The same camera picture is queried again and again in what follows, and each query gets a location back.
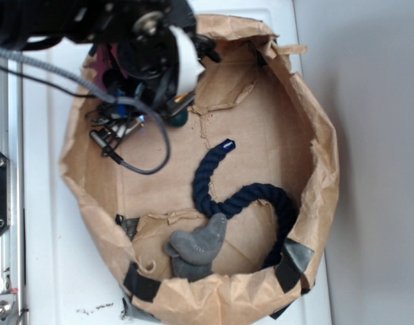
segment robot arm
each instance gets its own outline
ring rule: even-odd
[[[43,39],[30,41],[34,37]],[[64,37],[92,43],[91,53],[107,51],[106,91],[136,98],[173,126],[187,120],[204,71],[200,59],[220,61],[215,43],[196,34],[186,0],[0,0],[0,47],[47,49]],[[102,127],[91,132],[92,139],[120,163],[115,149],[142,124],[142,114],[129,105],[103,103],[88,117]]]

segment gray plush toy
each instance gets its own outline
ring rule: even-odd
[[[226,231],[227,218],[223,213],[217,213],[205,227],[199,227],[192,233],[183,230],[173,232],[165,246],[165,253],[172,258],[174,275],[189,281],[209,276]]]

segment navy blue rope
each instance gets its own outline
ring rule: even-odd
[[[232,197],[220,203],[213,201],[208,193],[208,184],[214,170],[226,157],[227,153],[233,149],[235,149],[235,142],[226,140],[211,149],[201,161],[193,181],[193,199],[195,200],[196,209],[208,217],[213,216],[215,213],[223,213],[227,219],[230,219],[255,200],[268,200],[275,207],[279,229],[277,241],[273,245],[272,251],[264,260],[263,268],[277,265],[281,261],[283,242],[297,220],[297,211],[285,191],[271,184],[253,183],[252,185],[244,186]]]

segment rope end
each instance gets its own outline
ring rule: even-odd
[[[221,143],[219,146],[225,149],[225,151],[228,153],[230,151],[233,151],[235,149],[235,142],[230,139],[226,139],[223,143]]]

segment paper bag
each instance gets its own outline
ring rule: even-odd
[[[314,286],[338,201],[336,132],[302,77],[290,73],[288,55],[304,47],[280,47],[265,24],[236,17],[199,16],[198,32],[216,41],[222,62],[203,60],[206,72],[187,124],[168,129],[172,156],[166,167],[143,176],[101,157],[85,118],[99,102],[76,99],[61,172],[134,306],[165,324],[251,324]],[[96,59],[85,63],[90,80]],[[164,245],[173,231],[206,223],[195,210],[191,183],[207,151],[227,138],[237,148],[214,172],[212,197],[222,202],[244,185],[271,183],[290,195],[298,220],[281,264],[260,270],[277,224],[268,202],[253,202],[229,221],[214,274],[196,282],[174,278]],[[147,123],[118,154],[149,168],[161,161],[163,141]],[[133,241],[116,224],[117,214],[140,218]]]

